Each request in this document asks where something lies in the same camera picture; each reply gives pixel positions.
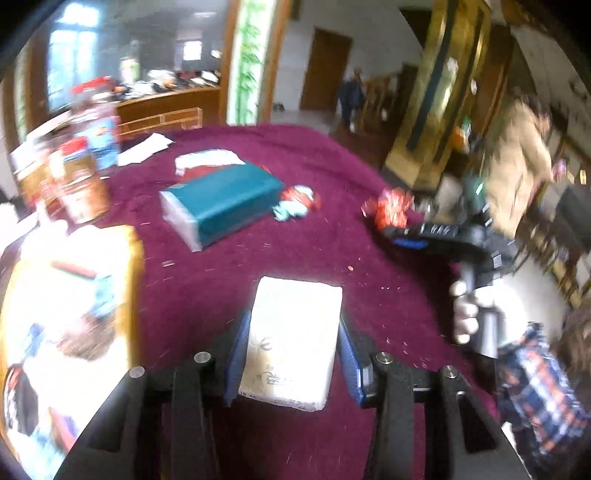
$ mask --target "golden pillar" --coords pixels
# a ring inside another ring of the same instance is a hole
[[[383,174],[413,190],[435,190],[450,138],[470,111],[486,56],[491,9],[484,0],[434,0],[417,80]]]

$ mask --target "purple tablecloth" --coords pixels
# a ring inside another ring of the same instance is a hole
[[[365,224],[360,205],[387,186],[369,166],[301,127],[203,128],[169,137],[176,143],[168,150],[112,174],[112,208],[99,222],[133,225],[144,243],[139,328],[146,367],[177,365],[204,348],[236,321],[257,281],[270,275],[342,286],[354,324],[381,349],[408,365],[437,370],[453,364],[473,378],[472,366],[444,336],[452,321],[446,263],[381,248]],[[177,156],[210,148],[227,148],[266,166],[286,186],[310,186],[322,196],[322,208],[286,223],[269,215],[191,253],[163,221],[158,192],[176,183]],[[480,396],[492,410],[490,397]],[[231,409],[216,410],[222,472],[245,480],[360,479],[373,419],[373,411],[358,409],[349,398],[336,362],[323,411],[303,413],[243,398]],[[417,423],[415,477],[421,478],[424,426]]]

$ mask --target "plaid sleeve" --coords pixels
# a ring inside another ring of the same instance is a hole
[[[511,423],[517,451],[530,474],[549,473],[582,437],[587,414],[550,353],[541,325],[499,350],[503,380],[499,406]]]

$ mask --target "metal bolt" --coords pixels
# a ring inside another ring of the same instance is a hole
[[[131,378],[139,378],[146,373],[146,369],[144,367],[133,367],[129,370],[129,376]]]
[[[443,375],[447,378],[456,378],[457,377],[457,368],[451,365],[446,365],[441,369],[443,371]]]
[[[198,364],[206,364],[211,359],[212,359],[212,354],[210,354],[209,352],[199,352],[199,353],[196,353],[195,356],[193,357],[193,360],[195,360],[195,362]]]
[[[392,357],[392,355],[390,355],[389,353],[386,352],[380,352],[375,356],[375,359],[380,362],[381,364],[384,365],[389,365],[392,362],[394,362],[394,358]]]

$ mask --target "beige coat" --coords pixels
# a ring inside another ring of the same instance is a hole
[[[537,117],[521,101],[507,109],[500,132],[485,160],[485,186],[495,228],[514,238],[532,191],[552,180],[552,160]]]

